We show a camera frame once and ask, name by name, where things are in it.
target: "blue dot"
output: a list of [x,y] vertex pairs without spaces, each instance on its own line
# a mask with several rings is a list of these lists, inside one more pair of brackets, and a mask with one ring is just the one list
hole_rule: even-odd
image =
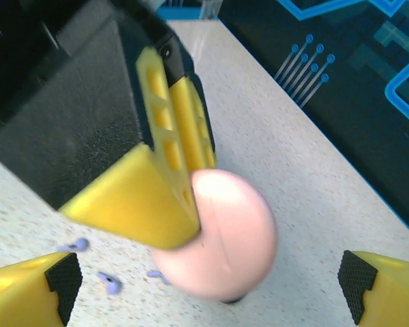
[[322,53],[324,51],[324,46],[322,44],[319,44],[316,46],[316,52]]
[[328,74],[321,75],[321,82],[327,83],[328,81],[329,81],[329,75]]
[[312,34],[307,34],[306,35],[306,42],[307,43],[312,43],[313,40],[314,40],[314,36]]
[[327,62],[328,63],[334,63],[335,62],[335,56],[333,54],[329,54],[327,56]]

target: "yellow plastic part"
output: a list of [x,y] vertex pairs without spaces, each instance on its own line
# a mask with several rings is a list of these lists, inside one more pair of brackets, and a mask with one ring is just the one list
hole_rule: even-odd
[[0,327],[63,327],[59,297],[45,272],[68,253],[58,252],[0,268]]
[[409,327],[409,262],[353,251],[378,270],[372,290],[365,291],[360,327]]
[[60,212],[78,223],[174,249],[197,235],[198,213],[162,60],[145,48],[136,69],[155,150],[135,146]]
[[185,153],[189,172],[215,168],[213,152],[205,111],[194,84],[183,77],[170,87],[172,106]]

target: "pink egg-shaped object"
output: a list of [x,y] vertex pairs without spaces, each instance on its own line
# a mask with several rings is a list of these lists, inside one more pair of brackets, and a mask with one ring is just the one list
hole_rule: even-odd
[[200,234],[179,249],[152,249],[153,259],[165,278],[187,294],[223,302],[240,299],[273,267],[273,213],[250,183],[230,172],[196,171],[192,187]]

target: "white table surface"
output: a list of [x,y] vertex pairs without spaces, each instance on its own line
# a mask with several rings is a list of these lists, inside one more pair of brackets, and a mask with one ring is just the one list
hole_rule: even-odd
[[[86,237],[84,282],[70,327],[349,327],[337,281],[346,249],[409,260],[409,230],[219,22],[171,22],[207,97],[219,166],[270,202],[279,254],[269,277],[235,306],[186,296],[158,279],[146,247],[52,212],[0,165],[0,266]],[[107,296],[102,270],[125,284]]]

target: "textured black grip pad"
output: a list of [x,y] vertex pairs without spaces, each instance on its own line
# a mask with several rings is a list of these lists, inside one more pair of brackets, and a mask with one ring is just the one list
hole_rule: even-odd
[[59,298],[57,312],[62,324],[67,326],[82,285],[82,273],[75,253],[70,253],[46,271],[46,279],[51,292]]
[[1,163],[54,209],[137,144],[153,148],[135,67],[149,44],[113,16],[1,130]]
[[376,276],[376,268],[351,251],[344,252],[338,272],[338,281],[356,325],[361,321],[365,310],[363,294],[366,290],[372,290]]

